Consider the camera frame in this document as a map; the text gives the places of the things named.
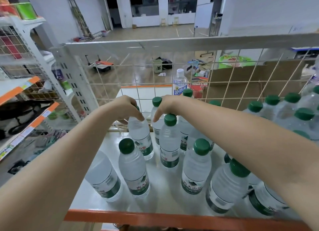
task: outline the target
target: wire grid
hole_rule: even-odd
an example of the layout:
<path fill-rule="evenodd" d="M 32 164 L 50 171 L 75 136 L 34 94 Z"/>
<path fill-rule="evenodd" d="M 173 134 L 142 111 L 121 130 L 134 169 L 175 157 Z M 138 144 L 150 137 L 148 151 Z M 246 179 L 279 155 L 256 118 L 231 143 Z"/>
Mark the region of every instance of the wire grid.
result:
<path fill-rule="evenodd" d="M 105 72 L 92 67 L 97 57 L 89 55 L 89 62 L 84 66 L 89 85 L 99 105 L 103 105 L 118 96 L 129 95 L 137 100 L 141 112 L 150 117 L 152 98 L 165 94 L 173 94 L 173 77 L 178 68 L 185 71 L 193 67 L 194 63 L 187 63 L 192 59 L 201 59 L 206 63 L 199 66 L 207 69 L 207 82 L 195 82 L 194 76 L 186 75 L 189 87 L 205 85 L 203 93 L 195 92 L 199 100 L 209 102 L 220 100 L 223 107 L 244 110 L 251 100 L 263 101 L 267 95 L 276 94 L 283 98 L 288 92 L 301 92 L 305 84 L 311 79 L 301 79 L 301 72 L 305 63 L 314 64 L 314 59 L 308 58 L 308 52 L 301 59 L 284 57 L 289 50 L 273 49 L 277 52 L 275 59 L 261 60 L 262 55 L 272 49 L 258 49 L 260 51 L 255 61 L 242 60 L 242 53 L 246 50 L 228 50 L 232 52 L 233 60 L 230 63 L 220 63 L 215 56 L 200 58 L 202 51 L 193 52 L 162 52 L 161 55 L 131 54 L 126 56 L 105 56 L 101 60 L 114 63 Z M 153 71 L 152 60 L 157 56 L 172 61 L 172 69 L 163 70 L 166 76 L 158 76 Z"/>
<path fill-rule="evenodd" d="M 10 79 L 33 76 L 40 78 L 40 81 L 25 89 L 21 95 L 22 99 L 54 100 L 59 103 L 55 109 L 58 119 L 47 120 L 50 126 L 55 129 L 69 130 L 77 124 L 67 105 L 54 88 L 43 89 L 44 83 L 49 79 L 13 26 L 0 27 L 0 67 Z"/>

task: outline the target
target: light green trash bin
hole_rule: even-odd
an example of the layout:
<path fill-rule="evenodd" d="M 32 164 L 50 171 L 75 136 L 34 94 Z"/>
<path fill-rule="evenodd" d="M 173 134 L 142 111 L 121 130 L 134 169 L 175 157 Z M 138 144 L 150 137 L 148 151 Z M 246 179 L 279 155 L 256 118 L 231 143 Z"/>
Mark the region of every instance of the light green trash bin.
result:
<path fill-rule="evenodd" d="M 162 72 L 162 60 L 153 60 L 153 71 L 154 73 L 161 73 Z"/>

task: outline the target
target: bottle cap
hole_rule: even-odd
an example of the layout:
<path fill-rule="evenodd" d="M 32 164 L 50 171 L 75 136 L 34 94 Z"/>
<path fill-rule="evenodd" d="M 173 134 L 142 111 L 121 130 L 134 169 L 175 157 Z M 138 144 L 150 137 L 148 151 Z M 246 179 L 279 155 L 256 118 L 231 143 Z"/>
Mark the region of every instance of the bottle cap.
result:
<path fill-rule="evenodd" d="M 263 108 L 263 104 L 259 101 L 251 101 L 247 107 L 251 112 L 260 112 Z"/>
<path fill-rule="evenodd" d="M 211 100 L 209 104 L 215 105 L 215 106 L 221 106 L 221 102 L 219 100 Z"/>
<path fill-rule="evenodd" d="M 176 118 L 176 115 L 174 114 L 166 114 L 165 117 L 164 117 L 164 123 L 169 126 L 169 127 L 172 127 L 172 126 L 175 126 L 177 122 L 177 118 Z"/>
<path fill-rule="evenodd" d="M 319 94 L 319 86 L 315 86 L 312 91 Z"/>
<path fill-rule="evenodd" d="M 134 151 L 135 146 L 130 138 L 122 139 L 119 143 L 119 149 L 122 154 L 130 154 Z"/>
<path fill-rule="evenodd" d="M 211 150 L 211 145 L 206 139 L 199 138 L 194 142 L 194 151 L 200 156 L 207 155 Z"/>
<path fill-rule="evenodd" d="M 192 89 L 187 88 L 183 91 L 183 96 L 192 97 L 192 95 L 193 95 Z"/>
<path fill-rule="evenodd" d="M 178 69 L 176 72 L 177 76 L 184 76 L 184 69 Z"/>
<path fill-rule="evenodd" d="M 250 171 L 234 158 L 230 161 L 229 167 L 235 176 L 246 177 L 250 174 Z"/>
<path fill-rule="evenodd" d="M 309 121 L 315 116 L 315 114 L 314 114 L 314 112 L 311 109 L 305 108 L 305 107 L 301 107 L 301 108 L 297 109 L 297 111 L 295 112 L 294 116 L 296 118 L 301 119 L 301 120 Z"/>
<path fill-rule="evenodd" d="M 301 96 L 298 93 L 289 92 L 287 95 L 285 95 L 284 100 L 290 103 L 297 103 L 300 100 L 300 98 Z"/>
<path fill-rule="evenodd" d="M 162 102 L 162 98 L 160 96 L 156 96 L 152 99 L 152 103 L 154 107 L 158 107 Z"/>
<path fill-rule="evenodd" d="M 310 136 L 304 132 L 304 131 L 301 131 L 301 130 L 293 130 L 294 133 L 296 134 L 299 134 L 300 136 L 302 137 L 305 137 L 306 139 L 309 139 L 310 140 Z"/>
<path fill-rule="evenodd" d="M 266 96 L 266 98 L 265 98 L 265 102 L 266 102 L 268 105 L 275 106 L 275 105 L 277 105 L 277 104 L 280 102 L 280 98 L 279 98 L 279 96 L 277 96 L 277 95 L 268 95 L 268 96 Z"/>

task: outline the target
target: doorway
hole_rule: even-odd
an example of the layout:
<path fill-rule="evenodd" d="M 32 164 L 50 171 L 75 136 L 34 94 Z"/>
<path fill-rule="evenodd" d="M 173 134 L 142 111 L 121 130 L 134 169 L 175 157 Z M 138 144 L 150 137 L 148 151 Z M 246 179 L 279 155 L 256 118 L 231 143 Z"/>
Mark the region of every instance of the doorway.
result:
<path fill-rule="evenodd" d="M 117 5 L 117 0 L 106 0 L 108 10 L 110 12 L 112 25 L 113 27 L 120 27 L 122 28 L 120 13 L 119 13 L 119 7 Z"/>

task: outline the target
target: right arm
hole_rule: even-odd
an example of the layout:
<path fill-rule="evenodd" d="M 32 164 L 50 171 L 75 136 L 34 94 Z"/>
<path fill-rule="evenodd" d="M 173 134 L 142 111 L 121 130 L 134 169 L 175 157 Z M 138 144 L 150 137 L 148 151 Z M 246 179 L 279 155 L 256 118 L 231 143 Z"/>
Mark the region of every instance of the right arm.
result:
<path fill-rule="evenodd" d="M 273 188 L 314 230 L 319 230 L 319 148 L 273 122 L 185 96 L 163 96 L 155 113 L 191 125 Z"/>

